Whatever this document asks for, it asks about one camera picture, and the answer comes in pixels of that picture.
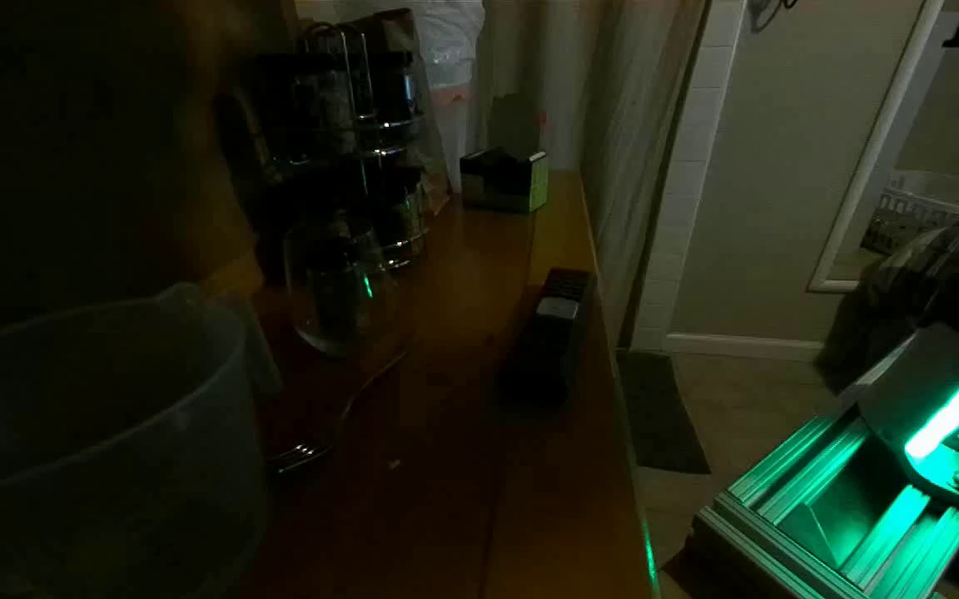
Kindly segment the black rectangular box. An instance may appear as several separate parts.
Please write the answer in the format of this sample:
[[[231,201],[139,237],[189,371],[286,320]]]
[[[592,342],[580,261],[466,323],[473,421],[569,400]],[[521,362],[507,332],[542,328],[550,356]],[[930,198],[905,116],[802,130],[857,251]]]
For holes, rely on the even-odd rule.
[[[501,389],[514,407],[562,407],[574,389],[588,320],[592,277],[550,271],[504,366]]]

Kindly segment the green and black box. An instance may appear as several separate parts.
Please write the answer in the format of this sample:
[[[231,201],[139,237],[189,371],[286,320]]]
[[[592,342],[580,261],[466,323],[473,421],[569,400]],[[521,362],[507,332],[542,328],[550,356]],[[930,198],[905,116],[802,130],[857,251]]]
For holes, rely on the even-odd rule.
[[[536,212],[550,201],[550,171],[542,152],[514,157],[485,149],[459,159],[462,204],[493,212]]]

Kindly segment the dark glass coffee maker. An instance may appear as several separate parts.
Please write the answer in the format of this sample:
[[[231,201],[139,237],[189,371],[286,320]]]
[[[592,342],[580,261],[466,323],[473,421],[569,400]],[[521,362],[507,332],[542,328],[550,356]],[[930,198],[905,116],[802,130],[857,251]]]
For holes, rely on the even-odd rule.
[[[289,293],[296,335],[327,356],[350,356],[396,307],[388,254],[420,237],[426,180],[420,94],[406,8],[305,20],[239,71],[257,261]]]

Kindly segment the metal spoon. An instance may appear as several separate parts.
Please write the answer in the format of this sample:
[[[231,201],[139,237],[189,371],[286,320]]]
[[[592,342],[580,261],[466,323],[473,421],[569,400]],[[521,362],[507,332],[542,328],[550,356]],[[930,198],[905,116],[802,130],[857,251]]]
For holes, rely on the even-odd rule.
[[[402,351],[352,361],[289,348],[277,356],[284,385],[260,400],[266,470],[296,477],[330,455],[344,441],[352,407],[402,362]]]

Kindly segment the white lined trash bin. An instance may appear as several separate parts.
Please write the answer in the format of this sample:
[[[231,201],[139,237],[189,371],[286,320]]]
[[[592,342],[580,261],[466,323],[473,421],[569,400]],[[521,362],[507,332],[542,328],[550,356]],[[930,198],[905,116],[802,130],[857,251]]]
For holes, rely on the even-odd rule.
[[[459,159],[473,141],[473,97],[478,34],[485,23],[482,0],[408,0],[426,90],[432,99],[448,189],[462,189]]]

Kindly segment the clear plastic measuring jug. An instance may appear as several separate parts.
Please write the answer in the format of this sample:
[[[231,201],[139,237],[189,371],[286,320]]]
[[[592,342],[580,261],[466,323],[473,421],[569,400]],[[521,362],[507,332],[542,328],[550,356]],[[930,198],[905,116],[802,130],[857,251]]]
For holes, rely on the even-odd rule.
[[[0,330],[0,599],[232,599],[270,375],[254,307],[189,284]]]

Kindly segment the white laundry basket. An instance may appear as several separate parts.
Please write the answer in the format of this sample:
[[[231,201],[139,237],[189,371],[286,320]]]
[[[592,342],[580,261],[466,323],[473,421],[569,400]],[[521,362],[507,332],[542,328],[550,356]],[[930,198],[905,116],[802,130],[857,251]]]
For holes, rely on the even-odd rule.
[[[959,221],[959,177],[895,171],[875,201],[863,251],[889,258],[903,244]]]

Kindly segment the aluminium extrusion robot mount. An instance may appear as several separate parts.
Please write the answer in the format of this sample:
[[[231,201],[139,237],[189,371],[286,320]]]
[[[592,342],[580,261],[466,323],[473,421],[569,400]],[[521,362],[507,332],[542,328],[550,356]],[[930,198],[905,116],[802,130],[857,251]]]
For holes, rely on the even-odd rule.
[[[693,515],[707,575],[776,599],[935,599],[959,510],[909,483],[858,404],[903,348]]]

